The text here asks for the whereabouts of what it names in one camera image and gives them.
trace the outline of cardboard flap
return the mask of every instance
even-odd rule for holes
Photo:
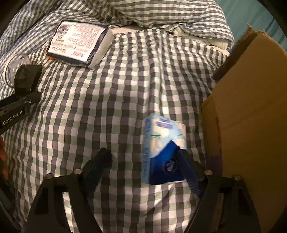
[[[223,176],[242,176],[264,233],[287,204],[287,53],[257,32],[229,65],[202,105],[206,152],[221,151]]]
[[[220,66],[214,73],[213,79],[215,81],[220,81],[222,77],[230,70],[232,66],[238,61],[242,53],[247,49],[250,43],[257,36],[258,32],[255,31],[250,24],[248,24],[248,29],[244,35],[237,41],[236,45],[233,47],[233,50],[229,57],[226,59],[224,64]]]

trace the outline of screw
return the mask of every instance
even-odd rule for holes
[[[50,180],[53,177],[54,177],[54,175],[52,173],[48,173],[47,175],[45,175],[45,179],[47,179],[47,180]]]
[[[234,176],[233,176],[233,179],[239,181],[239,180],[241,180],[241,176],[239,176],[239,175],[234,175]]]
[[[82,172],[83,172],[83,171],[82,171],[82,169],[80,169],[80,168],[74,170],[74,174],[75,174],[75,175],[81,174]]]
[[[205,174],[206,176],[212,176],[212,175],[213,175],[213,171],[211,171],[211,170],[205,170],[205,171],[204,171],[204,174]]]

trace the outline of wrapped soap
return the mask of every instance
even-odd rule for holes
[[[47,56],[70,65],[94,69],[105,56],[114,35],[103,25],[62,21],[47,48]]]
[[[146,119],[141,181],[159,185],[183,181],[175,156],[186,149],[185,125],[157,114]]]

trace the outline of checkered fabric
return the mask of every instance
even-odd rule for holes
[[[129,0],[109,1],[109,4],[141,27],[164,29],[166,32],[180,27],[187,34],[227,39],[229,48],[233,45],[233,34],[216,0]]]
[[[113,165],[111,170],[104,170],[90,205],[104,232],[182,232],[194,213],[197,199],[186,182],[156,186],[141,183],[144,119],[157,113],[185,124],[187,148],[203,162],[199,107],[211,93],[215,84],[212,74],[225,61],[225,55],[212,46],[159,29],[116,34],[95,70],[51,61],[45,55],[61,20],[126,25],[135,20],[127,11],[129,4],[135,8],[134,2],[144,8],[143,12],[138,11],[143,17],[139,20],[147,22],[150,17],[156,23],[166,23],[160,21],[161,15],[156,19],[156,11],[149,13],[151,6],[144,7],[142,1],[121,1],[112,7],[115,3],[106,1],[31,0],[1,37],[1,73],[7,59],[18,52],[28,54],[33,64],[43,66],[38,87],[40,103],[28,118],[3,134],[16,189],[15,216],[21,225],[25,224],[33,198],[47,173],[69,174],[83,167],[101,147],[111,150]],[[172,4],[172,1],[153,2],[163,8],[168,6],[167,9],[171,6],[166,2]],[[211,10],[203,10],[209,11],[205,18],[208,15],[219,18],[218,22],[224,21],[224,26],[217,20],[212,24],[222,32],[226,30],[224,15],[218,16],[218,11],[214,11],[215,1],[186,2],[199,6],[210,2]],[[190,12],[189,17],[196,18],[198,12]],[[222,37],[211,33],[210,37],[213,36]],[[1,74],[1,98],[12,92]],[[77,232],[68,194],[64,194],[64,199],[70,228]]]

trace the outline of black bracket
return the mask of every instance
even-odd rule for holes
[[[190,190],[201,197],[184,233],[261,232],[252,199],[239,175],[214,176],[212,171],[204,171],[185,149],[177,152],[176,160]]]
[[[89,160],[83,170],[76,169],[66,176],[47,174],[32,203],[25,233],[70,233],[64,209],[62,193],[70,195],[71,208],[81,233],[101,233],[101,229],[89,207],[87,196],[98,185],[104,168],[110,168],[112,154],[101,148],[97,156]]]
[[[14,80],[15,93],[0,101],[0,134],[30,115],[30,108],[41,100],[36,91],[41,65],[21,65]]]

